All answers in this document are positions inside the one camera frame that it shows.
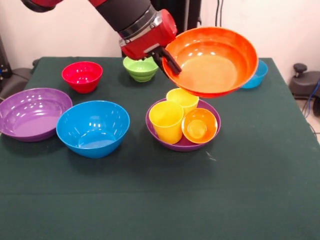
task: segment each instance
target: red bowl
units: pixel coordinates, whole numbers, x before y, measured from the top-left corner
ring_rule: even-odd
[[[62,71],[62,78],[72,89],[87,94],[96,89],[103,74],[103,68],[91,61],[79,61]]]
[[[247,83],[258,67],[253,45],[240,34],[221,27],[199,27],[185,31],[166,50],[181,66],[173,73],[167,60],[167,76],[180,88],[202,98],[229,94]]]

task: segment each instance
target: yellow cup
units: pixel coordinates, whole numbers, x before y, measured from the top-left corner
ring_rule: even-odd
[[[174,101],[161,101],[149,112],[149,119],[160,140],[176,144],[182,138],[184,109]]]
[[[174,88],[166,94],[166,100],[180,104],[183,107],[184,115],[187,115],[187,113],[197,108],[199,97],[182,88]]]

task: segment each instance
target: small blue bowl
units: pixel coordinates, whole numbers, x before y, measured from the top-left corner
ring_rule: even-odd
[[[121,144],[129,126],[129,114],[120,105],[110,101],[87,101],[60,117],[56,133],[75,153],[99,159]]]
[[[253,78],[251,78],[241,88],[242,89],[253,89],[255,87],[258,87],[261,84],[261,82],[263,81],[263,79],[265,78],[265,76],[267,75],[267,73],[268,73],[267,64],[264,61],[259,60],[258,68],[257,68]]]

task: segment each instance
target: bowl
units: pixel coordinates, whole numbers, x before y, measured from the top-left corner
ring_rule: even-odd
[[[120,105],[110,101],[87,101],[66,111],[57,123],[56,132],[75,153],[99,159],[122,143],[129,126],[129,114]]]
[[[79,61],[70,64],[62,71],[62,78],[80,94],[94,91],[103,74],[103,68],[91,61]]]
[[[190,94],[182,88],[174,88],[166,94],[167,101],[173,101],[183,107],[184,115],[198,106],[199,97]]]
[[[150,81],[159,69],[152,57],[148,57],[145,60],[132,60],[129,57],[125,57],[123,66],[129,75],[140,83]]]
[[[168,144],[168,143],[165,143],[164,141],[160,140],[150,119],[149,119],[149,112],[150,112],[150,109],[156,105],[157,103],[160,103],[160,102],[163,102],[165,101],[166,99],[161,99],[157,102],[155,102],[150,108],[149,110],[147,111],[146,113],[146,116],[145,116],[145,123],[146,123],[146,127],[147,129],[149,130],[149,132],[151,133],[151,135],[161,144],[163,145],[164,147],[170,149],[170,150],[173,150],[173,151],[177,151],[177,152],[191,152],[191,151],[195,151],[195,150],[198,150],[200,148],[202,148],[203,146],[205,146],[206,144],[208,143],[203,143],[203,144],[196,144],[196,143],[192,143],[190,142],[184,135],[182,135],[182,138],[179,142],[177,142],[176,144]],[[208,109],[210,112],[213,113],[213,115],[215,116],[216,120],[217,120],[217,124],[218,124],[218,128],[217,128],[217,131],[216,131],[216,134],[215,134],[215,137],[218,135],[219,131],[220,131],[220,128],[221,128],[221,119],[220,119],[220,116],[219,116],[219,113],[217,112],[217,110],[211,106],[209,103],[203,101],[203,100],[199,100],[199,103],[198,103],[198,107],[199,108],[204,108],[204,109]]]
[[[211,111],[205,108],[196,108],[185,115],[181,127],[183,135],[190,142],[205,144],[215,137],[218,121]]]
[[[261,82],[264,80],[267,73],[268,73],[267,64],[264,61],[259,60],[259,65],[254,76],[245,85],[243,85],[242,88],[252,89],[252,88],[258,87],[261,84]]]
[[[56,134],[60,116],[72,100],[53,88],[18,92],[0,103],[0,132],[22,142],[39,142]]]
[[[181,123],[184,109],[174,101],[161,101],[152,106],[149,119],[159,139],[176,144],[182,138]]]
[[[178,35],[166,50],[181,66],[176,75],[165,58],[167,76],[193,95],[214,98],[241,88],[255,74],[258,57],[240,34],[222,27],[199,27]]]

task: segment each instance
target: large purple bowl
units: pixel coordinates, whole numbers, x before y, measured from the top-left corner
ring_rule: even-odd
[[[72,107],[70,97],[53,88],[18,92],[0,103],[0,132],[22,142],[38,142],[56,134],[60,116]]]
[[[166,143],[162,140],[160,140],[157,136],[157,133],[154,129],[154,126],[152,125],[150,119],[149,119],[149,112],[151,110],[151,108],[156,105],[157,103],[160,103],[160,102],[163,102],[165,101],[166,99],[161,99],[157,102],[155,102],[150,108],[149,110],[147,111],[146,113],[146,116],[145,116],[145,123],[146,123],[146,127],[148,128],[149,132],[152,134],[152,136],[154,136],[155,139],[158,140],[158,142],[160,144],[162,144],[163,146],[165,146],[166,148],[168,149],[171,149],[173,151],[177,151],[177,152],[191,152],[191,151],[194,151],[194,150],[198,150],[200,148],[202,148],[204,145],[206,145],[207,143],[202,143],[202,144],[196,144],[196,143],[192,143],[190,142],[188,139],[186,139],[185,136],[182,136],[182,139],[176,143],[176,144],[169,144],[169,143]],[[217,134],[219,133],[220,131],[220,127],[221,127],[221,118],[220,118],[220,115],[219,113],[217,112],[217,110],[211,106],[209,103],[203,101],[203,100],[199,100],[199,103],[198,103],[198,108],[203,108],[203,109],[207,109],[209,110],[210,112],[213,113],[213,115],[215,116],[216,118],[216,121],[218,123],[218,129],[216,131],[216,134],[214,137],[217,136]]]

